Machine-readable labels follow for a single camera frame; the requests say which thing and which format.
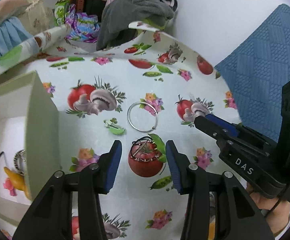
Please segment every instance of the sleeve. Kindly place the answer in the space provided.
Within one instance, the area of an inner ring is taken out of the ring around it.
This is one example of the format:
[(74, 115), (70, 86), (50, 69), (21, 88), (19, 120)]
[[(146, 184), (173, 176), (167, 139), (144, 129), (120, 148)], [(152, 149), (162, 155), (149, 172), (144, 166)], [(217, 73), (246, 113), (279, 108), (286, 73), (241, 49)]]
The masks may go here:
[(275, 240), (280, 239), (283, 236), (283, 234), (288, 230), (289, 227), (290, 227), (290, 214), (289, 214), (288, 223), (287, 223), (286, 227), (283, 229), (282, 232), (279, 233), (278, 236), (275, 237)]

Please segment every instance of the blue textured mat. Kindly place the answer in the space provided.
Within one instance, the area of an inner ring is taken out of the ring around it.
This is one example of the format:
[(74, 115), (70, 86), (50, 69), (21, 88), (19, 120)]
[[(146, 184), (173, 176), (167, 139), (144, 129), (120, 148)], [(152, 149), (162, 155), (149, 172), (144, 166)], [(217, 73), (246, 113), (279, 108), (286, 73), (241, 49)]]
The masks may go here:
[(243, 124), (277, 141), (282, 86), (290, 80), (290, 7), (278, 6), (215, 68), (232, 91)]

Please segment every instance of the white wall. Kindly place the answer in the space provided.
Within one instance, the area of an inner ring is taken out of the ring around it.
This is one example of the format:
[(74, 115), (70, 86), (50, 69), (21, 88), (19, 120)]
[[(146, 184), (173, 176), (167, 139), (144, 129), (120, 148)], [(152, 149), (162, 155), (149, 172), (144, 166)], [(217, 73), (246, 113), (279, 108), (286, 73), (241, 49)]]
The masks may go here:
[(216, 65), (290, 0), (177, 0), (171, 35)]

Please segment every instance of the blue cloth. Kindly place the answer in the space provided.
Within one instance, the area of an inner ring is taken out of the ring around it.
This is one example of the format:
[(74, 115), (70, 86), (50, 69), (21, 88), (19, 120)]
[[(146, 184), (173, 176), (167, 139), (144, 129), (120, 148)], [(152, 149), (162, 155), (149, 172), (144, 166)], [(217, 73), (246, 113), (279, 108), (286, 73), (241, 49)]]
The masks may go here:
[(243, 124), (277, 141), (282, 86), (290, 81), (290, 7), (278, 6), (215, 68), (227, 82)]
[(31, 37), (17, 17), (5, 20), (0, 25), (0, 57)]

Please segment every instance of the storage box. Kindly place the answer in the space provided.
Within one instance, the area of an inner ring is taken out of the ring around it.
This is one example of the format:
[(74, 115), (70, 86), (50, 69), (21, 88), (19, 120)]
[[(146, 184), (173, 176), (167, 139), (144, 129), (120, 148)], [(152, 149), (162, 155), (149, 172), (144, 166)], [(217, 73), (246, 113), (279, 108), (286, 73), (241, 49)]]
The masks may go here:
[(30, 199), (34, 199), (51, 175), (61, 169), (58, 145), (58, 110), (36, 72), (0, 85), (0, 218), (18, 225), (31, 201), (23, 191), (11, 196), (4, 189), (4, 167), (14, 169), (13, 158), (25, 150), (24, 176)]

